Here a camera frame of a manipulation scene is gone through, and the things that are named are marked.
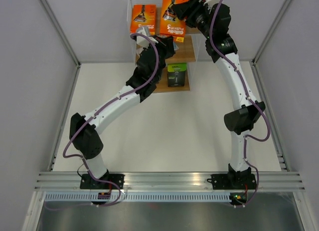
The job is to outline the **orange razor box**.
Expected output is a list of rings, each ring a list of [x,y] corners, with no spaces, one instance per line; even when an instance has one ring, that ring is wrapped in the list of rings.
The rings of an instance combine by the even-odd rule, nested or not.
[[[161,36],[173,36],[175,42],[184,42],[186,24],[177,18],[172,6],[187,1],[189,0],[162,0],[159,24],[159,34]]]
[[[130,33],[135,33],[138,28],[147,26],[151,35],[156,32],[156,11],[155,4],[136,4],[132,9]]]

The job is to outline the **white blister razor pack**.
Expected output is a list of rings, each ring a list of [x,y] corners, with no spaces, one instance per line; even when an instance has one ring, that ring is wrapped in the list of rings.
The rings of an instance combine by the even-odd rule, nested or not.
[[[179,47],[177,46],[175,42],[173,42],[173,49],[174,49],[174,52],[176,52],[179,49]]]

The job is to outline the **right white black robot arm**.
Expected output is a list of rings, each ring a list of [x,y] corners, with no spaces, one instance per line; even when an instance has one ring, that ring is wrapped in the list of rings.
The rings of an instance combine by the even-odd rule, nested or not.
[[[251,179],[251,166],[247,163],[247,138],[255,123],[265,111],[244,77],[238,49],[229,34],[230,8],[222,0],[189,0],[172,5],[177,18],[190,28],[197,28],[205,37],[205,48],[226,82],[233,111],[224,115],[224,123],[231,133],[231,160],[227,182],[234,189]]]

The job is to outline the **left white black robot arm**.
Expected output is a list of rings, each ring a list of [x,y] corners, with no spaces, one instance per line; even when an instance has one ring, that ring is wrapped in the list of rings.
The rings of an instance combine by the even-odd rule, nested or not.
[[[175,55],[172,36],[146,37],[133,33],[131,38],[142,38],[147,42],[133,75],[107,103],[83,116],[76,113],[70,121],[68,144],[80,152],[78,156],[92,177],[91,183],[98,189],[104,189],[109,183],[108,169],[101,156],[104,145],[100,135],[120,115],[142,103],[156,90],[166,67],[165,61]]]

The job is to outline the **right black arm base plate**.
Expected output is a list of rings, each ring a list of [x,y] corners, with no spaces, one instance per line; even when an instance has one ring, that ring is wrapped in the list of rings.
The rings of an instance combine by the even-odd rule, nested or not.
[[[257,187],[255,175],[247,172],[212,174],[206,181],[214,190],[254,190]]]

